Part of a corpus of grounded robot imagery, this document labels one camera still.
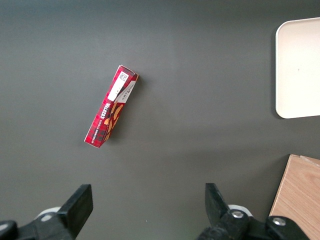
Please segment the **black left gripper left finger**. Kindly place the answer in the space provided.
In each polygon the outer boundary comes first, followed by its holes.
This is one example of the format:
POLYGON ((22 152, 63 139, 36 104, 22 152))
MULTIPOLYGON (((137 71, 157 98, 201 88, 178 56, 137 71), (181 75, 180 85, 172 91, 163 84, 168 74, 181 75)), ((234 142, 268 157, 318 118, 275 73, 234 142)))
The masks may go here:
POLYGON ((24 226, 14 220, 0 222, 2 240, 75 240, 93 211, 92 186, 82 184, 58 208, 43 211, 24 226))

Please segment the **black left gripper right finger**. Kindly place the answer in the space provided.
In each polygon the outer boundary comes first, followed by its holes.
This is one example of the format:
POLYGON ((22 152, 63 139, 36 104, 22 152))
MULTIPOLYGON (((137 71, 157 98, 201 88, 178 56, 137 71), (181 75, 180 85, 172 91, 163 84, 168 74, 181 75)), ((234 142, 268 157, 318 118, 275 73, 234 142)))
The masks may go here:
POLYGON ((214 183, 205 184, 205 210, 210 227, 198 240, 308 240, 305 232, 290 218, 269 216, 264 222, 239 205, 227 204, 214 183))

